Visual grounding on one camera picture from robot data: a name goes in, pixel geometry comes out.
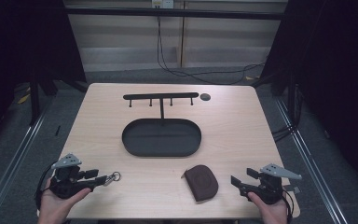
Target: wire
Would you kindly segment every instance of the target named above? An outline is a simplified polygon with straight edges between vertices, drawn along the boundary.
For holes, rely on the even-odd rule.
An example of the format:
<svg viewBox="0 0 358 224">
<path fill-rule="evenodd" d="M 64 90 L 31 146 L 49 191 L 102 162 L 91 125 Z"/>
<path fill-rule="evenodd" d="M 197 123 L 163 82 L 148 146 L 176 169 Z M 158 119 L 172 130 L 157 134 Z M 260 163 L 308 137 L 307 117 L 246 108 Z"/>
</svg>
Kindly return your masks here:
<svg viewBox="0 0 358 224">
<path fill-rule="evenodd" d="M 158 55 L 158 65 L 159 67 L 161 67 L 163 70 L 169 72 L 170 74 L 177 76 L 177 77 L 193 77 L 196 80 L 208 83 L 208 84 L 213 84 L 213 85 L 234 85 L 237 84 L 241 81 L 243 81 L 243 79 L 245 78 L 245 71 L 249 71 L 251 69 L 257 68 L 258 66 L 264 66 L 265 63 L 258 63 L 258 64 L 249 64 L 244 66 L 241 70 L 236 70 L 236 71 L 224 71 L 224 72 L 216 72 L 216 71 L 212 71 L 212 72 L 202 72 L 202 73 L 193 73 L 193 74 L 189 74 L 186 72 L 182 72 L 182 71 L 173 71 L 170 68 L 168 68 L 167 64 L 165 63 L 165 59 L 164 59 L 164 53 L 163 53 L 163 47 L 162 47 L 162 38 L 161 38 L 161 20 L 160 17 L 158 17 L 158 50 L 157 50 L 157 55 Z M 209 75 L 209 74 L 235 74 L 235 73 L 241 73 L 241 77 L 238 78 L 235 81 L 232 82 L 228 82 L 228 83 L 217 83 L 217 82 L 212 82 L 212 81 L 208 81 L 205 80 L 203 78 L 197 77 L 200 75 Z"/>
<path fill-rule="evenodd" d="M 272 132 L 272 135 L 274 135 L 275 143 L 281 141 L 283 138 L 285 138 L 286 136 L 288 136 L 289 134 L 291 134 L 297 129 L 301 118 L 303 101 L 304 101 L 304 96 L 299 90 L 298 86 L 296 86 L 296 105 L 295 105 L 296 113 L 295 113 L 294 120 L 289 126 L 280 128 L 278 131 Z"/>
<path fill-rule="evenodd" d="M 290 201 L 292 202 L 292 206 L 290 207 L 290 204 L 289 202 L 287 202 L 287 199 L 282 196 L 282 199 L 287 206 L 287 223 L 290 223 L 293 218 L 293 213 L 295 212 L 295 202 L 293 201 L 292 196 L 289 194 L 289 192 L 287 192 L 287 190 L 284 189 L 283 192 L 285 192 L 286 195 L 289 195 Z"/>
<path fill-rule="evenodd" d="M 324 5 L 325 5 L 325 4 L 326 4 L 326 0 L 324 0 L 323 5 L 322 5 L 321 8 L 324 8 Z M 310 30 L 309 30 L 309 32 L 310 32 L 310 37 L 307 38 L 307 36 L 305 36 L 305 37 L 299 42 L 299 43 L 300 43 L 299 46 L 302 46 L 303 44 L 306 45 L 306 46 L 305 46 L 305 49 L 304 49 L 304 51 L 303 51 L 303 53 L 302 53 L 302 55 L 300 56 L 300 62 L 299 62 L 299 64 L 301 64 L 301 65 L 304 64 L 304 61 L 305 61 L 307 52 L 308 52 L 309 49 L 310 49 L 311 40 L 312 40 L 312 38 L 313 38 L 314 35 L 315 35 L 316 29 L 317 29 L 317 24 L 319 23 L 319 20 L 320 20 L 320 18 L 321 18 L 321 15 L 322 15 L 322 10 L 319 10 L 319 14 L 318 14 L 318 17 L 317 17 L 317 21 L 313 24 L 313 26 L 310 27 Z M 284 62 L 285 62 L 285 61 L 290 62 L 290 59 L 295 56 L 296 52 L 297 52 L 297 51 L 296 51 L 295 49 L 292 49 L 292 50 L 288 51 L 288 52 L 286 53 L 286 55 L 284 55 L 283 57 L 281 57 L 281 60 L 280 60 L 280 62 L 278 63 L 278 65 L 283 65 L 283 66 L 285 66 Z M 285 129 L 285 130 L 290 130 L 290 129 L 292 129 L 292 131 L 290 131 L 290 133 L 296 130 L 296 128 L 297 128 L 297 126 L 298 126 L 298 124 L 299 124 L 299 122 L 300 122 L 300 117 L 301 117 L 301 108 L 302 108 L 302 103 L 303 103 L 303 98 L 304 98 L 304 96 L 303 96 L 302 93 L 298 90 L 298 87 L 296 87 L 296 96 L 297 96 L 297 98 L 296 98 L 296 106 L 298 107 L 298 109 L 296 109 L 295 118 L 294 118 L 294 120 L 293 120 L 293 123 L 294 123 L 294 124 L 288 126 L 287 128 L 283 128 L 283 129 Z M 275 139 L 275 142 L 278 142 L 278 141 L 282 140 L 285 136 L 279 137 L 278 139 Z"/>
<path fill-rule="evenodd" d="M 37 184 L 36 192 L 34 193 L 34 197 L 36 196 L 37 192 L 39 192 L 39 191 L 41 190 L 42 184 L 43 184 L 43 180 L 45 180 L 46 174 L 48 173 L 48 171 L 50 170 L 51 166 L 52 166 L 54 163 L 56 163 L 56 161 L 53 162 L 50 166 L 46 167 L 45 171 L 43 171 L 42 176 L 40 176 L 39 183 Z"/>
</svg>

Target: black curtain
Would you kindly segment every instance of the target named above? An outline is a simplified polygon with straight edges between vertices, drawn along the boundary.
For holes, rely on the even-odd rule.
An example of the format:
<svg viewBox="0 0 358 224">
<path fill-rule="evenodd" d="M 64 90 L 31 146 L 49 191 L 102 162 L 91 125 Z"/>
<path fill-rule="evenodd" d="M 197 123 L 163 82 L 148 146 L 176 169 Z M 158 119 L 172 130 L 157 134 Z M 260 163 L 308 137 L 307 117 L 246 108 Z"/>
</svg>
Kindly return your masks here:
<svg viewBox="0 0 358 224">
<path fill-rule="evenodd" d="M 281 94 L 293 72 L 305 102 L 358 172 L 358 1 L 292 0 L 286 11 L 310 16 L 281 23 L 261 77 L 276 75 L 272 91 Z"/>
<path fill-rule="evenodd" d="M 18 83 L 33 79 L 47 94 L 53 79 L 86 81 L 61 0 L 0 0 L 0 119 Z"/>
</svg>

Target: cable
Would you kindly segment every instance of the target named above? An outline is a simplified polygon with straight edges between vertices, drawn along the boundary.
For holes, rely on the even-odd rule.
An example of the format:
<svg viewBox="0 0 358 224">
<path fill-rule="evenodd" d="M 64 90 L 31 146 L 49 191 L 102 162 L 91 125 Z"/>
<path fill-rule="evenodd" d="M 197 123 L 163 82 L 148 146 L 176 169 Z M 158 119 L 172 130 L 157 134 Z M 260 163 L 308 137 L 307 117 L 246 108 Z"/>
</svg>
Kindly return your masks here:
<svg viewBox="0 0 358 224">
<path fill-rule="evenodd" d="M 46 167 L 45 171 L 43 172 L 43 174 L 40 176 L 39 179 L 39 183 L 37 184 L 37 188 L 36 191 L 34 192 L 34 200 L 36 202 L 36 207 L 39 210 L 40 209 L 40 204 L 41 204 L 41 198 L 42 198 L 42 194 L 43 192 L 45 192 L 47 189 L 49 189 L 49 187 L 47 189 L 41 189 L 42 188 L 42 184 L 43 181 L 45 180 L 46 174 L 48 173 L 48 171 L 51 169 L 51 166 L 56 163 L 53 162 L 50 166 Z"/>
<path fill-rule="evenodd" d="M 317 30 L 317 27 L 318 27 L 318 23 L 319 23 L 320 18 L 321 18 L 321 16 L 322 16 L 323 8 L 324 8 L 326 2 L 327 2 L 327 0 L 324 0 L 324 2 L 323 2 L 323 4 L 322 4 L 322 7 L 321 7 L 321 9 L 319 10 L 319 13 L 318 13 L 316 22 L 315 22 L 315 23 L 313 24 L 313 26 L 311 26 L 311 28 L 310 28 L 310 38 L 307 39 L 307 37 L 304 37 L 304 39 L 300 42 L 301 45 L 306 42 L 305 49 L 304 49 L 304 51 L 303 51 L 303 53 L 302 53 L 302 55 L 300 56 L 300 59 L 299 59 L 299 64 L 300 64 L 300 66 L 304 64 L 304 61 L 305 61 L 306 56 L 307 56 L 307 52 L 308 52 L 309 49 L 310 49 L 310 45 L 311 45 L 312 38 L 314 38 L 314 36 L 315 36 L 316 30 Z M 295 54 L 295 51 L 294 51 L 294 50 L 293 50 L 293 51 L 290 51 L 290 52 L 287 54 L 287 55 L 288 55 L 288 58 L 289 58 L 289 59 L 292 58 L 294 54 Z M 295 95 L 297 96 L 297 98 L 296 98 L 296 105 L 295 105 L 295 106 L 298 106 L 298 108 L 296 109 L 295 118 L 294 118 L 294 120 L 293 120 L 293 123 L 294 123 L 294 124 L 291 125 L 291 126 L 289 126 L 289 127 L 287 127 L 287 130 L 294 128 L 291 132 L 293 132 L 293 131 L 297 128 L 298 123 L 300 122 L 301 108 L 302 108 L 302 103 L 303 103 L 303 98 L 304 98 L 304 96 L 302 95 L 302 93 L 298 90 L 298 86 L 296 86 L 296 93 L 295 93 Z M 280 140 L 282 140 L 282 139 L 283 139 L 283 137 L 280 137 L 280 138 L 278 138 L 278 139 L 275 139 L 275 142 L 278 142 L 278 141 L 280 141 Z"/>
<path fill-rule="evenodd" d="M 244 66 L 241 70 L 237 70 L 237 71 L 225 71 L 225 72 L 202 72 L 202 73 L 193 73 L 193 74 L 189 74 L 186 72 L 182 72 L 182 71 L 173 71 L 170 68 L 168 68 L 167 64 L 165 63 L 165 59 L 164 59 L 164 54 L 163 54 L 163 47 L 162 47 L 162 38 L 161 38 L 161 20 L 160 17 L 158 17 L 158 50 L 157 50 L 157 55 L 158 55 L 158 65 L 164 70 L 169 72 L 170 74 L 177 76 L 177 77 L 193 77 L 196 80 L 208 83 L 208 84 L 213 84 L 213 85 L 234 85 L 237 84 L 241 81 L 243 81 L 244 77 L 245 77 L 245 71 L 249 71 L 251 69 L 254 69 L 258 66 L 264 66 L 265 63 L 259 63 L 259 64 L 249 64 Z M 229 83 L 217 83 L 217 82 L 212 82 L 212 81 L 208 81 L 205 80 L 203 78 L 197 77 L 200 75 L 207 75 L 207 74 L 235 74 L 235 73 L 241 73 L 241 77 L 238 80 L 235 80 L 233 82 L 229 82 Z"/>
<path fill-rule="evenodd" d="M 294 132 L 298 124 L 300 122 L 301 118 L 301 110 L 302 110 L 302 104 L 304 101 L 304 96 L 299 90 L 298 86 L 296 86 L 296 107 L 295 107 L 295 118 L 290 126 L 280 128 L 278 131 L 272 132 L 272 135 L 274 137 L 275 143 L 281 141 L 283 138 Z"/>
<path fill-rule="evenodd" d="M 293 218 L 293 213 L 295 212 L 295 202 L 293 201 L 292 196 L 289 194 L 289 192 L 287 192 L 285 189 L 283 190 L 283 192 L 286 193 L 286 195 L 289 195 L 290 201 L 292 202 L 292 206 L 290 206 L 289 202 L 287 201 L 287 199 L 285 197 L 282 196 L 282 199 L 284 201 L 284 203 L 287 206 L 287 223 L 289 224 L 292 221 Z"/>
</svg>

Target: aluminum rail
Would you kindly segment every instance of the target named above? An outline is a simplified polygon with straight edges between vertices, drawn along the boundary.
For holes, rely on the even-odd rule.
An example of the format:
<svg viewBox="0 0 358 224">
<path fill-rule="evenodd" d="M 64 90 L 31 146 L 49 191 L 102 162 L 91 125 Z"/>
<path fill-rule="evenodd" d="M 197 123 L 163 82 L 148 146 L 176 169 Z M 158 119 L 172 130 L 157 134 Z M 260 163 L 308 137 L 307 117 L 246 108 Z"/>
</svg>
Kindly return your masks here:
<svg viewBox="0 0 358 224">
<path fill-rule="evenodd" d="M 292 121 L 287 114 L 286 104 L 283 102 L 281 98 L 276 98 L 277 106 L 281 112 L 281 115 L 284 119 L 284 122 L 289 127 L 292 125 Z M 328 212 L 330 213 L 331 218 L 336 224 L 348 224 L 348 220 L 345 218 L 345 215 L 337 202 L 336 197 L 334 196 L 331 189 L 328 187 L 327 183 L 324 180 L 324 177 L 319 170 L 318 165 L 316 164 L 312 154 L 310 153 L 307 144 L 305 143 L 300 131 L 295 129 L 292 131 L 291 136 L 296 143 L 298 152 L 300 153 L 302 159 L 304 160 L 309 172 L 312 177 L 313 182 L 315 183 L 316 188 L 321 194 L 322 200 L 324 201 L 324 205 L 326 206 Z"/>
<path fill-rule="evenodd" d="M 42 114 L 36 120 L 34 125 L 28 128 L 28 131 L 25 134 L 24 138 L 22 139 L 22 142 L 20 143 L 20 146 L 18 147 L 16 154 L 14 155 L 5 173 L 0 179 L 0 206 L 4 201 L 5 197 L 7 196 L 7 193 L 15 177 L 17 176 L 17 173 L 21 168 L 22 162 L 24 161 L 31 147 L 31 144 L 33 143 L 37 133 L 39 132 L 40 127 L 42 126 L 42 123 L 46 116 L 46 112 L 48 111 L 51 102 L 52 102 L 52 98 L 49 99 L 46 108 L 43 110 Z"/>
</svg>

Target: wall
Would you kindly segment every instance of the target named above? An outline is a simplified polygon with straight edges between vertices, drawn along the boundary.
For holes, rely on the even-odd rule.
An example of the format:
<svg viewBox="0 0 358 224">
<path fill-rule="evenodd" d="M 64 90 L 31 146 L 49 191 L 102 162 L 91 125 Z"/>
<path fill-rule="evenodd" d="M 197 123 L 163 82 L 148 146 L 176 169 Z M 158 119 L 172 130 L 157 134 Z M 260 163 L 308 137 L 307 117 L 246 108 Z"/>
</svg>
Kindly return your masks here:
<svg viewBox="0 0 358 224">
<path fill-rule="evenodd" d="M 67 6 L 151 7 L 151 1 L 66 0 Z M 174 1 L 174 8 L 283 12 L 286 1 Z M 158 67 L 156 17 L 69 15 L 86 72 Z M 161 18 L 168 67 L 244 66 L 269 54 L 278 21 Z"/>
</svg>

